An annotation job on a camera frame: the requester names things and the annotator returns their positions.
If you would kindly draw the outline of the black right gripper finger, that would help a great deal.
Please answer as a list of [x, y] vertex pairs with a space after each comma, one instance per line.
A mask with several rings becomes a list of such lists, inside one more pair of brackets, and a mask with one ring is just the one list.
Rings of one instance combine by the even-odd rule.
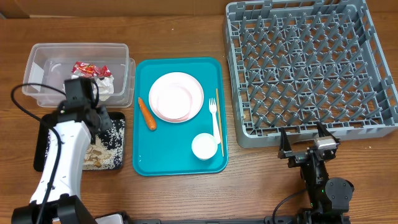
[[318, 136], [320, 138], [332, 137], [333, 139], [335, 139], [335, 137], [327, 130], [326, 125], [322, 124], [321, 122], [317, 123], [317, 130], [318, 130]]
[[292, 152], [292, 148], [289, 143], [289, 139], [287, 137], [287, 133], [284, 128], [280, 129], [281, 137], [280, 137], [280, 147], [279, 152]]

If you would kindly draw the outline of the rice and peanut leftovers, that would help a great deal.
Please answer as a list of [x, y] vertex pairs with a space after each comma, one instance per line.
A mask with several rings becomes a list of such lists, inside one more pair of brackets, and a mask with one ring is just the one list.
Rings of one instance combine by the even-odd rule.
[[125, 126], [124, 119], [112, 119], [113, 127], [96, 135], [95, 144], [86, 152], [83, 170], [115, 170], [123, 166]]

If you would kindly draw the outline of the orange carrot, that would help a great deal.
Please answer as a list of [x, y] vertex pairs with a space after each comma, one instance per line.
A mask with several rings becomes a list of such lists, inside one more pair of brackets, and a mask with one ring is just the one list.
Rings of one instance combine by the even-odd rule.
[[141, 97], [138, 98], [138, 104], [141, 110], [141, 113], [144, 117], [144, 120], [146, 122], [147, 127], [151, 130], [154, 131], [157, 128], [157, 124], [155, 122], [154, 117], [152, 116], [151, 112], [147, 109], [147, 106], [145, 105], [144, 101], [142, 100]]

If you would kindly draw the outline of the red snack wrapper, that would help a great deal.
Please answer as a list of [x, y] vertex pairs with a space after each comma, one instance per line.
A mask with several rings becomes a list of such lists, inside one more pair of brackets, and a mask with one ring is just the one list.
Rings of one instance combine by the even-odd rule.
[[112, 75], [105, 65], [103, 67], [97, 67], [96, 65], [85, 62], [76, 62], [72, 68], [72, 74], [84, 78], [105, 78]]

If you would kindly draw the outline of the white plastic cup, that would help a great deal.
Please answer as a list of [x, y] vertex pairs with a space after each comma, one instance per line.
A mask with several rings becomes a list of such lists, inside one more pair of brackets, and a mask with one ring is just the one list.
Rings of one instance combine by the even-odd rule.
[[217, 152], [218, 144], [213, 135], [201, 133], [192, 141], [192, 152], [200, 160], [211, 159]]

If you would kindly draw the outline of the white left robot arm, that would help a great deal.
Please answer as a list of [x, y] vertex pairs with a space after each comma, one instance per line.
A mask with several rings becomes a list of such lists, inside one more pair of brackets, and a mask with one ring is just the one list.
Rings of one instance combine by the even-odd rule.
[[95, 136], [113, 124], [89, 78], [65, 80], [65, 96], [52, 113], [56, 124], [44, 125], [50, 146], [40, 182], [26, 207], [13, 211], [12, 223], [95, 223], [80, 200], [84, 158]]

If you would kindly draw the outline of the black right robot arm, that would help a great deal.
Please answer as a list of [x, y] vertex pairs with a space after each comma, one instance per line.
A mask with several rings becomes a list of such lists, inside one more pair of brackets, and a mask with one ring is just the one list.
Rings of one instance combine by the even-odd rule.
[[325, 163], [336, 157], [340, 140], [330, 133], [326, 125], [317, 123], [318, 137], [314, 145], [306, 151], [294, 152], [290, 146], [287, 133], [280, 129], [281, 141], [278, 158], [287, 159], [288, 167], [299, 167], [300, 175], [305, 182], [305, 189], [283, 199], [272, 214], [272, 222], [276, 223], [276, 211], [290, 198], [307, 192], [310, 208], [302, 208], [298, 214], [289, 219], [290, 223], [328, 223], [350, 224], [351, 220], [345, 213], [349, 211], [349, 202], [353, 197], [354, 185], [339, 177], [330, 178]]

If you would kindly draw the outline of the grey dishwasher rack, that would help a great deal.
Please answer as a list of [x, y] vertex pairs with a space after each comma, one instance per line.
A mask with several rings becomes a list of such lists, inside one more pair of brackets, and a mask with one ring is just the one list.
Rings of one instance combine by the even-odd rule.
[[317, 123], [342, 140], [397, 129], [397, 89], [366, 1], [227, 4], [225, 49], [243, 148], [309, 141]]

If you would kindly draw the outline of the black plastic tray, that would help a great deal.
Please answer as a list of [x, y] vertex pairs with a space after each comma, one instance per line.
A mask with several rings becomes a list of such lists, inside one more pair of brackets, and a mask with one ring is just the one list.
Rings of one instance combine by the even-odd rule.
[[[110, 112], [109, 117], [112, 119], [124, 119], [125, 115], [121, 112]], [[34, 157], [34, 169], [38, 172], [42, 172], [44, 169], [45, 160], [50, 146], [50, 133], [49, 130], [44, 126], [40, 125], [39, 133], [37, 138], [37, 145]]]

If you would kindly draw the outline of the clear plastic bin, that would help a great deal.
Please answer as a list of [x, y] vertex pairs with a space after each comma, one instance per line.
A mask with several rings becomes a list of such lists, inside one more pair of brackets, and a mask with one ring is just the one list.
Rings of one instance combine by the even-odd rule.
[[[47, 43], [33, 46], [25, 68], [23, 94], [37, 100], [41, 107], [56, 107], [65, 99], [57, 91], [41, 85], [52, 86], [65, 90], [64, 81], [79, 76], [72, 74], [76, 62], [85, 62], [103, 67], [104, 65], [114, 77], [114, 93], [106, 101], [99, 104], [113, 108], [127, 108], [133, 102], [135, 61], [129, 57], [126, 44], [115, 43]], [[99, 94], [96, 82], [93, 93]]]

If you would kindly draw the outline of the pink plate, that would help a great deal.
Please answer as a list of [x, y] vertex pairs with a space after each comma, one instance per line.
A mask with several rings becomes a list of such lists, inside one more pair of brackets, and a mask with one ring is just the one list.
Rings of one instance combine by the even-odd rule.
[[171, 72], [159, 77], [149, 90], [149, 106], [161, 120], [182, 123], [195, 117], [204, 102], [200, 82], [183, 72]]

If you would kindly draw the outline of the white plastic fork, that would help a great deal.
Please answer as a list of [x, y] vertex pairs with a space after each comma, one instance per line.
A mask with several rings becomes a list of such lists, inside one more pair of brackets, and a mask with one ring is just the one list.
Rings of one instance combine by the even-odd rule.
[[220, 144], [221, 143], [220, 130], [218, 127], [218, 121], [217, 121], [217, 117], [216, 117], [217, 105], [216, 105], [216, 101], [214, 98], [209, 99], [209, 111], [212, 115], [213, 136], [216, 140], [216, 143]]

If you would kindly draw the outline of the wooden chopstick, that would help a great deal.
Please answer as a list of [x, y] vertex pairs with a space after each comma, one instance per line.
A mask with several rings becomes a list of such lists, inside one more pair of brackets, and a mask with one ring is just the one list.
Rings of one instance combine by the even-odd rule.
[[219, 132], [220, 132], [220, 144], [221, 144], [221, 154], [224, 157], [224, 145], [223, 145], [223, 132], [222, 132], [222, 124], [221, 124], [221, 111], [220, 111], [220, 99], [219, 99], [219, 92], [218, 89], [216, 88], [216, 105], [217, 105], [217, 110], [218, 110], [218, 126], [219, 126]]

